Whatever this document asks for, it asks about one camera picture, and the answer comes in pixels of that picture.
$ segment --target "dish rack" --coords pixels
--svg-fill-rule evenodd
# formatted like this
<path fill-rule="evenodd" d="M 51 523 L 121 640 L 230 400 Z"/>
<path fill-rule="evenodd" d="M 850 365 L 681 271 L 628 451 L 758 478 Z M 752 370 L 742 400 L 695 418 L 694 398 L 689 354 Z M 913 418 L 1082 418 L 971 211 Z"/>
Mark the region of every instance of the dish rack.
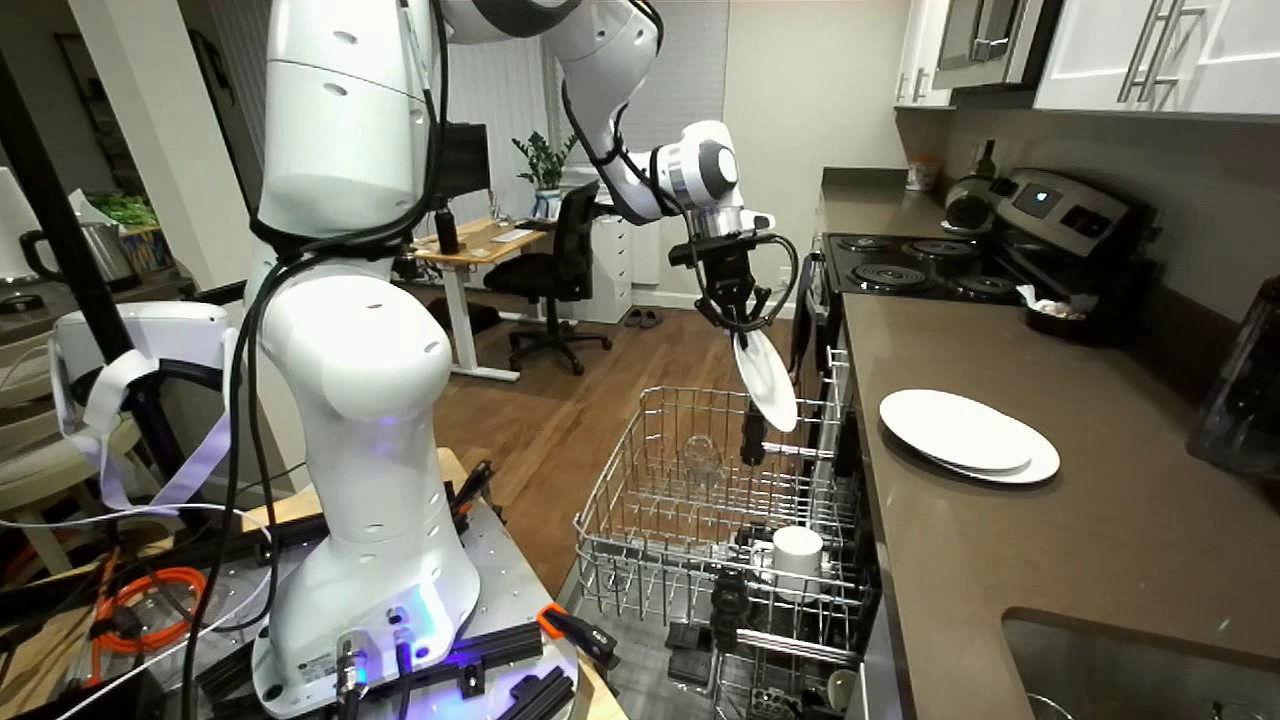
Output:
<path fill-rule="evenodd" d="M 863 566 L 861 485 L 838 478 L 850 382 L 850 361 L 838 361 L 830 406 L 802 400 L 797 431 L 768 431 L 758 448 L 743 393 L 640 393 L 578 517 L 579 605 L 615 624 L 710 624 L 715 654 L 851 663 L 875 568 Z M 779 523 L 825 537 L 822 574 L 774 574 Z"/>

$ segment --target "table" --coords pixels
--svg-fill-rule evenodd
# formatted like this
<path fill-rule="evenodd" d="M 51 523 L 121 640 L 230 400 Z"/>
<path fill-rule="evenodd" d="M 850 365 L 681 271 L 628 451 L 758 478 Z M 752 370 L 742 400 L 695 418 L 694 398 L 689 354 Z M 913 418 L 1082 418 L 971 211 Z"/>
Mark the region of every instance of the table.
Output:
<path fill-rule="evenodd" d="M 437 238 L 412 244 L 412 262 L 439 263 L 446 271 L 446 304 L 451 329 L 451 374 L 485 378 L 485 382 L 522 382 L 511 370 L 485 370 L 477 361 L 477 335 L 470 317 L 464 271 L 477 263 L 503 263 L 522 258 L 527 244 L 548 242 L 544 230 L 503 230 L 498 221 L 477 221 L 457 230 L 461 251 L 446 258 Z"/>

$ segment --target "wire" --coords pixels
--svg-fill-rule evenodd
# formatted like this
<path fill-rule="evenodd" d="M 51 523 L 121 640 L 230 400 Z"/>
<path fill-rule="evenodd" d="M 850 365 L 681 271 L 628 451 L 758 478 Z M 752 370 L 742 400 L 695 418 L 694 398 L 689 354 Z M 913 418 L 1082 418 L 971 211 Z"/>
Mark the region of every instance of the wire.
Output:
<path fill-rule="evenodd" d="M 267 590 L 267 577 L 222 622 L 212 622 L 207 627 L 200 627 L 198 637 L 217 634 L 223 622 L 239 615 L 259 591 Z M 84 696 L 78 710 L 68 710 L 60 720 L 82 715 L 89 703 L 104 699 L 112 689 L 130 683 L 134 677 L 155 667 L 160 661 L 167 661 L 172 654 L 180 654 L 185 645 L 172 645 L 155 658 L 149 658 L 146 663 L 130 667 L 124 677 L 116 677 L 112 683 L 96 689 L 91 696 Z"/>
<path fill-rule="evenodd" d="M 439 0 L 433 0 L 433 17 L 437 17 L 437 38 L 439 38 L 439 43 L 437 43 L 437 53 L 439 53 L 439 116 L 447 116 L 447 38 L 446 38 L 446 9 L 439 9 Z M 207 612 L 207 597 L 212 597 L 212 590 L 217 590 L 217 577 L 222 577 L 222 566 L 223 566 L 223 546 L 230 546 L 230 537 L 234 537 L 234 502 L 235 502 L 235 485 L 239 485 L 239 448 L 244 448 L 244 442 L 239 442 L 239 421 L 235 421 L 235 411 L 239 411 L 239 370 L 244 370 L 244 400 L 250 400 L 250 442 L 251 442 L 251 448 L 258 448 L 258 462 L 265 464 L 265 446 L 259 446 L 259 421 L 258 421 L 258 335 L 259 335 L 259 320 L 265 320 L 265 313 L 267 313 L 267 304 L 271 304 L 271 295 L 291 279 L 291 276 L 300 276 L 300 271 L 307 271 L 307 267 L 317 267 L 319 262 L 334 262 L 334 258 L 364 258 L 364 262 L 374 262 L 374 258 L 394 258 L 401 244 L 403 244 L 403 238 L 422 224 L 422 217 L 423 211 L 433 211 L 437 210 L 437 179 L 439 179 L 439 171 L 446 171 L 446 164 L 437 161 L 437 164 L 423 164 L 423 195 L 403 211 L 403 217 L 395 217 L 395 221 L 390 221 L 390 224 L 380 224 L 380 230 L 361 230 L 361 234 L 343 234 L 343 238 L 323 238 L 323 242 L 312 242 L 312 238 L 291 238 L 291 234 L 279 234 L 279 230 L 267 230 L 259 217 L 251 217 L 251 234 L 259 238 L 259 242 L 267 242 L 271 250 L 275 250 L 275 267 L 265 276 L 265 283 L 259 283 L 259 292 L 251 295 L 251 310 L 244 313 L 244 320 L 239 320 L 239 335 L 235 335 L 235 349 L 234 349 L 234 448 L 230 448 L 230 456 L 234 456 L 234 464 L 230 464 L 230 502 L 223 502 L 223 529 L 222 529 L 222 549 L 217 549 L 217 557 L 212 557 L 212 566 L 207 566 L 207 591 L 200 597 L 200 605 L 198 605 L 198 612 L 192 612 L 192 637 L 189 637 L 189 645 L 185 645 L 185 694 L 180 694 L 180 715 L 192 715 L 192 673 L 198 673 L 198 645 L 200 645 L 200 637 L 205 634 L 198 634 L 200 624 L 205 624 L 205 612 Z M 265 502 L 267 502 L 267 529 L 275 529 L 275 504 L 271 504 L 271 488 L 265 485 Z M 275 601 L 275 561 L 279 553 L 271 549 L 271 574 L 267 574 L 267 605 L 265 605 L 265 612 L 259 615 L 267 615 L 271 612 L 271 601 Z"/>
<path fill-rule="evenodd" d="M 167 645 L 189 637 L 192 612 L 180 609 L 180 601 L 167 597 L 172 590 L 185 590 L 189 597 L 200 597 L 205 591 L 205 574 L 189 568 L 189 566 L 167 566 L 167 568 L 135 577 L 124 590 L 116 590 L 112 597 L 96 601 L 96 609 L 91 609 L 96 624 L 112 624 L 116 612 L 130 612 L 130 609 L 146 605 L 149 597 L 165 597 L 167 609 L 175 609 L 180 622 L 167 622 L 160 627 L 135 627 L 135 634 L 104 627 L 99 637 L 91 637 L 91 680 L 99 680 L 99 658 L 149 658 L 149 654 L 160 654 L 160 647 L 167 647 Z"/>

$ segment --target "kitchen counter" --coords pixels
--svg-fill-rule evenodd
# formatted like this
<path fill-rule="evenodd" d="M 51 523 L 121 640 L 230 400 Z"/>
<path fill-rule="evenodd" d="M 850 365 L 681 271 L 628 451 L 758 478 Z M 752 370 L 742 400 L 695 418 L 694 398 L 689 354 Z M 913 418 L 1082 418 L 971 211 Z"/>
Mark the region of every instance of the kitchen counter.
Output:
<path fill-rule="evenodd" d="M 910 194 L 825 194 L 830 234 L 946 238 L 946 210 Z"/>
<path fill-rule="evenodd" d="M 830 217 L 902 234 L 929 211 L 831 195 Z M 846 317 L 916 715 L 1034 715 L 1000 634 L 1016 609 L 1280 661 L 1280 511 L 1183 451 L 1194 409 L 1133 355 L 997 304 L 846 295 Z M 992 488 L 925 464 L 875 411 L 919 386 L 1029 421 L 1062 478 Z"/>

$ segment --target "dishwasher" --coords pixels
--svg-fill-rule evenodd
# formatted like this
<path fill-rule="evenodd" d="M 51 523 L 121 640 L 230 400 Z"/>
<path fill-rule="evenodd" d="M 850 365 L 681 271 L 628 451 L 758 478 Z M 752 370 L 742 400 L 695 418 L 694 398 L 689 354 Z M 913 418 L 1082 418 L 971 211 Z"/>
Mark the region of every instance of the dishwasher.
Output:
<path fill-rule="evenodd" d="M 749 424 L 749 398 L 646 390 L 587 504 L 563 605 L 622 645 L 609 677 L 634 715 L 861 715 L 881 568 L 861 462 L 850 462 L 850 355 L 791 431 Z M 814 577 L 774 568 L 805 523 Z"/>

